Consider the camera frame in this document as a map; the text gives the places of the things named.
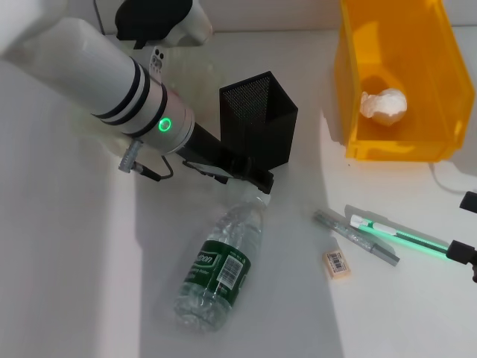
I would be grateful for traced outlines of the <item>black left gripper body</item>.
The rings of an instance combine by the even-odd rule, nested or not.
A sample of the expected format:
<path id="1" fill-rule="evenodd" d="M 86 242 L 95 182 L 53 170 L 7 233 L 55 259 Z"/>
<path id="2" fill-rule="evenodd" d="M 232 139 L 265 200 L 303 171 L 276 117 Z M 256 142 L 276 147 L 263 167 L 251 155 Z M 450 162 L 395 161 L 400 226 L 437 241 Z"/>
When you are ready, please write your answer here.
<path id="1" fill-rule="evenodd" d="M 193 163 L 221 169 L 223 177 L 245 180 L 249 160 L 234 153 L 199 124 L 195 124 L 187 143 L 177 151 L 189 165 Z"/>

